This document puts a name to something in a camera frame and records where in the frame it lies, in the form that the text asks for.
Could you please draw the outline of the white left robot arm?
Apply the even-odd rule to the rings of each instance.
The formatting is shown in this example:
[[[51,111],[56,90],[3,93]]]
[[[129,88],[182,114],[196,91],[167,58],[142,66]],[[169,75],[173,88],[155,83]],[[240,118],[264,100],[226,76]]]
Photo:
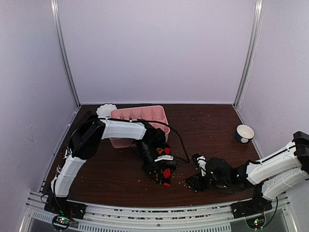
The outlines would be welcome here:
[[[64,163],[58,167],[51,182],[55,197],[50,206],[58,214],[64,215],[69,211],[69,203],[63,198],[68,196],[83,164],[96,155],[101,140],[114,138],[132,139],[143,161],[142,170],[156,184],[171,186],[171,176],[177,162],[161,128],[155,128],[152,122],[144,119],[125,120],[92,115],[72,133]]]

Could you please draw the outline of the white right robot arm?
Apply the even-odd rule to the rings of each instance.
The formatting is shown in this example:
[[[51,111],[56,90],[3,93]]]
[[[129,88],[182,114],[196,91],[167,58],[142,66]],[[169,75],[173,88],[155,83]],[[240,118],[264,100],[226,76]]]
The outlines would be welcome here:
[[[293,140],[278,151],[256,161],[247,161],[233,168],[225,159],[194,154],[192,159],[200,172],[187,178],[186,184],[194,191],[232,189],[245,191],[257,186],[261,189],[248,201],[248,210],[258,213],[279,194],[309,178],[309,136],[297,131]]]

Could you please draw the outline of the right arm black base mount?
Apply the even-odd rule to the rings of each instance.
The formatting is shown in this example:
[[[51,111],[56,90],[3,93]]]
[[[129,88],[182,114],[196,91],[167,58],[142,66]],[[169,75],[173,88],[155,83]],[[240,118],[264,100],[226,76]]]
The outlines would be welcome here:
[[[272,201],[262,197],[252,198],[251,200],[238,201],[230,205],[234,218],[248,217],[255,214],[262,214],[272,209]]]

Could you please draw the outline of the black red argyle sock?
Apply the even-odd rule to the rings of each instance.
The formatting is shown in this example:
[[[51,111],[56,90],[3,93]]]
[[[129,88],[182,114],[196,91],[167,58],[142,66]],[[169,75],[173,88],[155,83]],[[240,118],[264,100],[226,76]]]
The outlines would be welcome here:
[[[152,171],[152,181],[158,185],[171,187],[171,176],[175,170],[175,167],[171,165],[172,160],[169,159],[171,157],[171,147],[169,145],[158,147],[156,152],[155,164],[157,168]]]

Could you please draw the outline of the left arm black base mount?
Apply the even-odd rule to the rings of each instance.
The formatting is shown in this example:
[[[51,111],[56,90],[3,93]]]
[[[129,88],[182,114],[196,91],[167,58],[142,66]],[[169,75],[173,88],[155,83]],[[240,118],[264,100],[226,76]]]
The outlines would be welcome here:
[[[83,219],[86,205],[68,201],[67,197],[56,197],[51,188],[49,188],[44,210],[69,219]]]

